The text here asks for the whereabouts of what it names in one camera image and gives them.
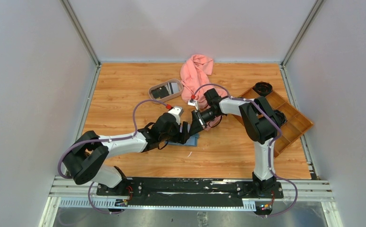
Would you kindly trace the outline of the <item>blue leather card holder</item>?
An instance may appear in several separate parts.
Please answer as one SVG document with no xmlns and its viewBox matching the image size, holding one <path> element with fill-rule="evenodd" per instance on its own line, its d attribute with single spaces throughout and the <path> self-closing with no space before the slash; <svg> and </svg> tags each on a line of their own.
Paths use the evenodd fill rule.
<svg viewBox="0 0 366 227">
<path fill-rule="evenodd" d="M 189 137 L 189 139 L 184 144 L 176 143 L 176 142 L 169 142 L 168 145 L 196 147 L 198 144 L 199 137 L 200 137 L 199 133 L 196 133 L 193 136 Z"/>
</svg>

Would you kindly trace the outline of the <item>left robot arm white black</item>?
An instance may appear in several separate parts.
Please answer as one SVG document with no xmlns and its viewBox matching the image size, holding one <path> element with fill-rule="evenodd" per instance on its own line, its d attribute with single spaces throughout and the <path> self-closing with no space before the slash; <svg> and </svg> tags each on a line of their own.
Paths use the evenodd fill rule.
<svg viewBox="0 0 366 227">
<path fill-rule="evenodd" d="M 162 149 L 161 144 L 184 144 L 189 138 L 189 124 L 177 122 L 176 116 L 164 113 L 156 122 L 147 124 L 136 134 L 99 136 L 94 131 L 84 133 L 62 158 L 71 178 L 77 185 L 96 182 L 105 185 L 115 195 L 126 192 L 127 182 L 119 167 L 107 166 L 107 158 L 127 153 L 143 153 Z"/>
</svg>

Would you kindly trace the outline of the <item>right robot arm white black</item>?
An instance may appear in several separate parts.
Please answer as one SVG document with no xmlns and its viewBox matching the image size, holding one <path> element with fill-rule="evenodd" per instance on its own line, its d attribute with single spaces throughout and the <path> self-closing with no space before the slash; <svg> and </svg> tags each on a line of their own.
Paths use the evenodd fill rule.
<svg viewBox="0 0 366 227">
<path fill-rule="evenodd" d="M 275 110 L 263 96 L 255 99 L 221 97 L 212 88 L 205 92 L 205 99 L 209 108 L 192 111 L 189 135 L 210 128 L 210 122 L 217 117 L 228 114 L 241 117 L 248 137 L 254 142 L 255 167 L 251 183 L 237 185 L 237 194 L 245 196 L 253 193 L 261 198 L 271 194 L 277 184 L 272 150 L 275 141 L 282 134 L 280 127 L 283 120 L 276 115 Z"/>
</svg>

